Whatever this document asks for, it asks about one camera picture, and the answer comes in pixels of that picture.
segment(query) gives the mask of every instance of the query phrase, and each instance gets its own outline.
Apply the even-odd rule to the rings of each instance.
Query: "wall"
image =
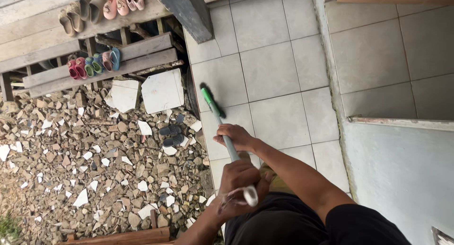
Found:
[[[394,222],[413,245],[431,226],[454,236],[454,132],[344,123],[358,202]]]

